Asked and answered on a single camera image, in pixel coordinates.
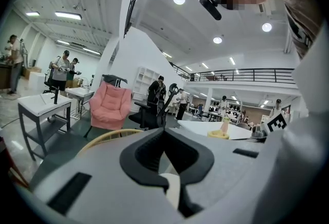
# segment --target pink armchair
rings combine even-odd
[[[121,129],[131,108],[129,89],[117,88],[102,82],[95,95],[90,99],[92,126],[118,130]]]

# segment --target floor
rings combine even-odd
[[[41,91],[35,91],[28,88],[28,80],[25,80],[23,77],[21,77],[19,81],[17,91],[19,92],[21,97],[41,93]],[[74,102],[72,103],[71,110],[74,110],[76,108],[76,104],[77,103],[74,100]],[[88,130],[90,126],[90,114],[87,113],[78,123],[76,119],[71,119],[72,134],[70,135],[70,137],[65,139],[65,141],[57,143],[56,146],[52,148],[52,152],[49,152],[49,155],[46,157],[45,160],[36,157],[36,161],[33,161],[30,157],[30,154],[28,153],[22,135],[20,121],[19,119],[13,121],[18,117],[19,115],[17,108],[17,100],[0,98],[0,127],[3,128],[2,136],[4,137],[7,149],[12,159],[14,160],[15,164],[17,165],[25,179],[30,182],[34,177],[32,183],[30,183],[32,185],[35,185],[35,183],[37,183],[45,175],[49,174],[52,170],[63,164],[65,161],[68,161],[69,159],[74,157],[76,153],[84,145],[87,144],[88,141],[108,131],[99,128],[92,128],[92,130],[88,134],[88,139],[86,140],[83,139],[81,136],[84,135],[84,133]],[[199,121],[188,113],[184,114],[184,120]],[[26,117],[24,117],[24,124],[26,126],[26,131],[30,131],[35,128],[35,123]],[[177,123],[177,120],[175,119],[174,115],[168,115],[167,127],[179,127],[179,124]],[[123,128],[139,128],[139,125],[130,121],[127,118],[125,120]],[[37,148],[36,143],[34,143],[33,141],[29,142],[32,149]],[[39,166],[43,162],[45,162],[45,164],[42,167],[42,170],[38,170]]]

